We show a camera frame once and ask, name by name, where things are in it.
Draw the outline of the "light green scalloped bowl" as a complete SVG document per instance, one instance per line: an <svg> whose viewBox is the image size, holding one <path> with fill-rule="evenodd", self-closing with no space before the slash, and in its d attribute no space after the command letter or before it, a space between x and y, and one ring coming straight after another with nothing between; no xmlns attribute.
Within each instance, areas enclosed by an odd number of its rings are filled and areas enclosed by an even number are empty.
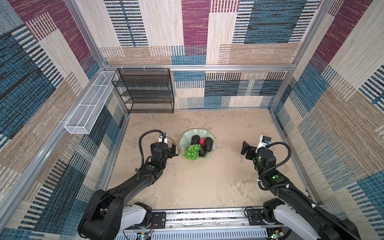
<svg viewBox="0 0 384 240"><path fill-rule="evenodd" d="M187 157L187 148L191 145L192 137L194 135L198 135L200 138L211 138L213 140L213 146L211 151L207 152L205 156L199 156L199 154L196 154L195 157ZM181 153L182 155L188 159L189 161L197 161L199 159L208 159L211 154L216 150L216 140L213 135L211 135L208 131L203 130L203 129L192 129L190 131L187 131L186 133L183 134L180 142L179 142L180 148L181 148Z"/></svg>

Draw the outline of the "green fake grape bunch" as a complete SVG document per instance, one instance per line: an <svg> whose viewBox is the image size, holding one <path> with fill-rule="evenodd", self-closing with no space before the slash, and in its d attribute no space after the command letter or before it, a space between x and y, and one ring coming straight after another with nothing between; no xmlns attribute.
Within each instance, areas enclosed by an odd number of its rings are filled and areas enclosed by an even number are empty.
<svg viewBox="0 0 384 240"><path fill-rule="evenodd" d="M190 145L184 156L187 158L189 161L196 161L200 158L200 150L201 150L201 145L200 144L195 144L195 145Z"/></svg>

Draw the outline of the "dark fake avocado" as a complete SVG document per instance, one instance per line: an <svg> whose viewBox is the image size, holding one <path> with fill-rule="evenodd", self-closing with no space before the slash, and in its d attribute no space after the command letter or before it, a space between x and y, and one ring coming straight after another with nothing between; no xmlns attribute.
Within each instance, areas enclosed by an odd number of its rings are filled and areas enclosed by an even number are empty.
<svg viewBox="0 0 384 240"><path fill-rule="evenodd" d="M210 137L205 138L204 140L204 148L206 152L211 152L213 148L213 139Z"/></svg>
<svg viewBox="0 0 384 240"><path fill-rule="evenodd" d="M200 143L200 136L199 135L194 135L192 136L192 139L191 139L191 145L196 145L196 144L199 144Z"/></svg>
<svg viewBox="0 0 384 240"><path fill-rule="evenodd" d="M205 155L206 155L206 150L205 150L204 146L200 146L199 156L204 157Z"/></svg>

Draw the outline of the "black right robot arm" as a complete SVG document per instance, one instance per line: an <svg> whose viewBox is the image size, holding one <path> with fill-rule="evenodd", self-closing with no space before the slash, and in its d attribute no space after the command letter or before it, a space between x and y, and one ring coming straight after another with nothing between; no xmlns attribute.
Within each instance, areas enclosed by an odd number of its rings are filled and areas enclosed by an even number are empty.
<svg viewBox="0 0 384 240"><path fill-rule="evenodd" d="M360 239L353 222L327 212L278 171L278 167L291 158L292 150L288 144L272 143L269 137L262 136L256 147L243 142L241 155L253 162L259 175L259 188L275 196L263 204L262 215L266 224L279 222L304 240Z"/></svg>

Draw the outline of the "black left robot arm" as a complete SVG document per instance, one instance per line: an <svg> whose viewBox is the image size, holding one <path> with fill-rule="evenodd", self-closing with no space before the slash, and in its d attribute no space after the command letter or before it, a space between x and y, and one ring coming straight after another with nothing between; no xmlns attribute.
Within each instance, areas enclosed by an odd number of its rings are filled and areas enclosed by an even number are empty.
<svg viewBox="0 0 384 240"><path fill-rule="evenodd" d="M167 160L180 153L175 143L168 145L166 133L161 130L156 132L160 138L151 144L151 155L142 158L134 176L117 187L107 191L99 189L93 193L77 227L80 237L113 240L118 233L132 226L145 228L154 224L151 207L140 202L131 206L128 203L142 190L153 185L163 174Z"/></svg>

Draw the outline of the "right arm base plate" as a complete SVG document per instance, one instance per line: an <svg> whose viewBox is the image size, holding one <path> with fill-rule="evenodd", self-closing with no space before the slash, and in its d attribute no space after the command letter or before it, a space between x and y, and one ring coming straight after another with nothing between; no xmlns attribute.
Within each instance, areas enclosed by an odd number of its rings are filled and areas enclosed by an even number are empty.
<svg viewBox="0 0 384 240"><path fill-rule="evenodd" d="M250 226L266 226L267 224L264 222L263 217L263 209L246 209L246 215L249 220Z"/></svg>

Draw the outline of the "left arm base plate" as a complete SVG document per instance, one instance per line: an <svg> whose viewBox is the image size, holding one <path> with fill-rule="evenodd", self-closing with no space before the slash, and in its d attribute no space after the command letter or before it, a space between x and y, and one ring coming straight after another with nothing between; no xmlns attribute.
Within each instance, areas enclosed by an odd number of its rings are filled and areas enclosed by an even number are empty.
<svg viewBox="0 0 384 240"><path fill-rule="evenodd" d="M166 212L152 212L148 229L164 229L166 227L166 220Z"/></svg>

